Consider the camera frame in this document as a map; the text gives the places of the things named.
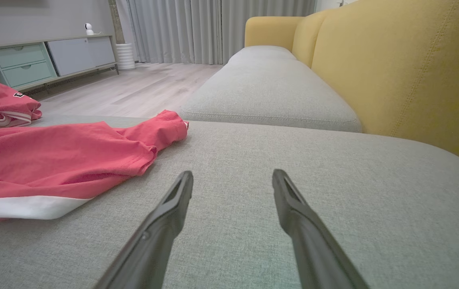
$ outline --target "white cabinet door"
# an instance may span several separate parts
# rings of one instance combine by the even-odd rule
[[[87,42],[89,43],[90,56],[95,66],[114,63],[116,61],[108,36],[91,37],[87,39]]]
[[[59,76],[95,67],[86,38],[49,41],[48,47]]]

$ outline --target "sofa seam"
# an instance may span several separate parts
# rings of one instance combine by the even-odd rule
[[[233,117],[233,118],[257,118],[257,119],[278,119],[278,120],[299,120],[306,122],[333,122],[333,123],[349,123],[357,122],[357,118],[347,121],[332,121],[332,120],[319,120],[319,119],[305,119],[305,118],[288,118],[288,117],[273,117],[273,116],[248,116],[248,115],[237,115],[237,114],[206,114],[206,113],[195,113],[188,112],[186,110],[181,110],[184,113],[195,114],[195,115],[204,115],[204,116],[213,116],[213,117]]]
[[[422,68],[420,69],[420,72],[419,72],[419,75],[418,75],[416,81],[414,82],[413,86],[411,87],[411,91],[410,91],[410,93],[409,93],[409,95],[407,97],[406,102],[404,103],[404,106],[402,107],[402,110],[400,112],[399,118],[396,121],[396,123],[395,123],[393,129],[391,130],[389,136],[394,137],[397,134],[398,129],[400,128],[400,126],[404,122],[404,119],[406,118],[407,110],[408,110],[409,106],[411,106],[411,103],[413,102],[413,99],[414,99],[414,96],[415,96],[415,92],[417,91],[417,89],[419,88],[420,84],[422,83],[422,78],[425,77],[425,75],[427,73],[427,70],[428,70],[429,64],[433,61],[433,55],[435,54],[436,46],[442,40],[442,37],[445,34],[445,30],[446,30],[446,27],[447,27],[447,25],[449,23],[449,19],[450,19],[451,13],[452,13],[452,11],[455,10],[455,8],[457,6],[457,3],[459,3],[459,0],[454,1],[453,4],[448,9],[447,14],[445,15],[445,18],[444,18],[444,20],[442,22],[442,26],[438,29],[437,34],[435,35],[435,38],[433,39],[433,42],[431,43],[431,46],[429,47],[427,55],[426,55],[426,57],[424,59],[424,64],[422,65]]]
[[[323,17],[323,20],[321,22],[321,25],[319,26],[319,30],[317,31],[317,37],[315,37],[315,42],[313,44],[313,53],[312,53],[312,61],[310,62],[310,70],[313,67],[313,59],[315,58],[315,48],[317,46],[317,39],[319,38],[319,34],[321,33],[321,29],[324,25],[325,20],[327,19],[327,16],[329,16],[329,12],[325,13],[326,15]]]

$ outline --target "yellow sofa armrest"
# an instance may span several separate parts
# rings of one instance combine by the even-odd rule
[[[259,16],[246,22],[244,46],[275,45],[292,52],[297,24],[304,17]]]

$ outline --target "red t-shirt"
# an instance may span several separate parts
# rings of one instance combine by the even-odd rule
[[[186,135],[187,124],[167,110],[132,128],[0,128],[0,218],[59,218],[142,175],[159,150]]]

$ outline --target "gray fabric upholstery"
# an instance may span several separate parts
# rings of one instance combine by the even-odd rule
[[[235,54],[181,107],[181,117],[361,132],[352,108],[308,66],[281,56],[281,49],[252,46]]]
[[[101,119],[141,121],[46,116],[35,125]],[[194,191],[164,289],[299,288],[276,214],[275,168],[371,288],[459,288],[459,157],[398,138],[193,121],[144,176],[57,220],[0,222],[0,289],[92,287],[183,170],[192,170]]]
[[[296,57],[288,51],[288,49],[272,45],[249,46],[242,48],[239,52],[235,53],[228,63],[247,63],[249,61],[263,61],[274,59],[290,59],[297,60]]]

